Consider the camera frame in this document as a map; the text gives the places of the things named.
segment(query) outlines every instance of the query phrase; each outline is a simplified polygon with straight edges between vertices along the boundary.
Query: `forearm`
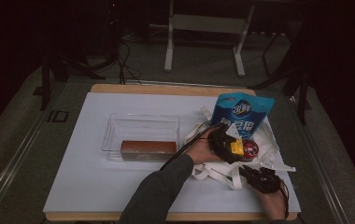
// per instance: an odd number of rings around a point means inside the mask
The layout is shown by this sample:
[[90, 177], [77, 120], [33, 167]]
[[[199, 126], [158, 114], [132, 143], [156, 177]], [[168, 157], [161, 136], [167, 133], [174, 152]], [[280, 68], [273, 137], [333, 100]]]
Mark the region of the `forearm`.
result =
[[181, 155], [146, 177], [121, 214], [121, 223], [164, 223], [172, 203], [192, 173], [193, 161]]

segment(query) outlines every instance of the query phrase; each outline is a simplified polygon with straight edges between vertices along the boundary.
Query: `gray floor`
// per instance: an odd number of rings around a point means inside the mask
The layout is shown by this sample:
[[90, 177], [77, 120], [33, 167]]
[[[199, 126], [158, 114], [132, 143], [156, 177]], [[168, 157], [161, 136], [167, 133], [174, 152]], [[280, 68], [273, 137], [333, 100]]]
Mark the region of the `gray floor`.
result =
[[[193, 33], [180, 32], [177, 33], [174, 52], [173, 69], [169, 73], [163, 70], [163, 63], [166, 51], [166, 32], [164, 29], [154, 29], [154, 33], [150, 40], [143, 42], [135, 34], [126, 33], [123, 38], [128, 48], [121, 45], [121, 57], [127, 57], [126, 64], [129, 66], [123, 70], [123, 74], [127, 82], [145, 84], [151, 81], [167, 82], [167, 83], [182, 83], [182, 84], [202, 84], [202, 85], [220, 85], [232, 87], [246, 87], [257, 84], [268, 78], [265, 74], [264, 66], [261, 60], [263, 49], [270, 41], [269, 37], [252, 34], [249, 35], [242, 51], [244, 66], [247, 75], [238, 77], [234, 66], [234, 57], [232, 53], [232, 44], [234, 37], [228, 35], [196, 35]], [[267, 61], [271, 69], [277, 67], [284, 53], [290, 45], [289, 40], [284, 36], [277, 39], [275, 45], [267, 53]], [[91, 62], [98, 62], [97, 57], [92, 57]], [[0, 175], [5, 167], [9, 164], [17, 150], [25, 149], [21, 155], [25, 157], [30, 151], [33, 143], [30, 138], [36, 138], [37, 127], [44, 124], [44, 118], [47, 111], [39, 111], [41, 98], [33, 95], [36, 87], [41, 86], [41, 69], [35, 71], [23, 83], [20, 91], [11, 100], [10, 104], [0, 116]], [[114, 64], [107, 69], [97, 71], [101, 76], [107, 77], [104, 82], [117, 83], [119, 81], [120, 68]], [[268, 86], [269, 91], [280, 91], [286, 80]], [[85, 95], [82, 90], [89, 90], [89, 84], [95, 83], [83, 75], [71, 71], [71, 77], [67, 84], [52, 82], [53, 95], [52, 104], [58, 104], [60, 97], [64, 96], [64, 85], [78, 87], [77, 92], [69, 92], [76, 94], [77, 100], [83, 100]], [[316, 91], [312, 88], [308, 90], [307, 97], [308, 105], [305, 112], [307, 121], [304, 126], [304, 132], [310, 139], [314, 141], [314, 148], [328, 148], [322, 150], [323, 157], [319, 158], [319, 163], [315, 163], [321, 169], [319, 178], [326, 183], [324, 191], [331, 195], [329, 204], [336, 208], [334, 217], [328, 212], [322, 213], [322, 208], [318, 209], [316, 214], [304, 213], [305, 223], [355, 223], [355, 169], [353, 168], [347, 152], [336, 133], [333, 124], [325, 113], [320, 101], [317, 98]], [[69, 128], [74, 127], [75, 122], [72, 120]], [[36, 141], [39, 145], [46, 146], [47, 143], [42, 143], [41, 139]], [[61, 147], [64, 147], [66, 142], [61, 141]], [[50, 167], [57, 169], [59, 161], [52, 160], [52, 150], [47, 154], [38, 154], [45, 157], [44, 162], [49, 162]], [[20, 166], [27, 166], [27, 163], [18, 164], [15, 168], [19, 171]], [[35, 169], [34, 165], [23, 167], [25, 169]], [[25, 179], [24, 175], [19, 174], [16, 177], [20, 182], [27, 182], [31, 186], [32, 182], [42, 181], [43, 179], [52, 179], [53, 176], [41, 176], [39, 172], [36, 179]], [[7, 183], [10, 185], [9, 190], [25, 190], [15, 184], [15, 180]], [[39, 189], [44, 192], [46, 198], [48, 189]], [[4, 199], [0, 200], [0, 223], [42, 223], [44, 215], [41, 212], [44, 205], [40, 200], [26, 202], [26, 205], [21, 207], [11, 203], [4, 203]], [[300, 220], [295, 220], [294, 223], [301, 223]]]

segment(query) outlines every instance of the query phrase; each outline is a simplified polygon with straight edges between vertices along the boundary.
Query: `transparent box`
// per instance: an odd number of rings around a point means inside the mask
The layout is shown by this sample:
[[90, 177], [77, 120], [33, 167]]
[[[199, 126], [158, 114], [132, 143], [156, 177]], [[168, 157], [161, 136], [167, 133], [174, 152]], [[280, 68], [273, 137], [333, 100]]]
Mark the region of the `transparent box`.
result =
[[[178, 150], [179, 117], [137, 114], [111, 114], [107, 123], [102, 150], [112, 161], [167, 161]], [[175, 143], [171, 153], [141, 150], [123, 150], [123, 142]]]

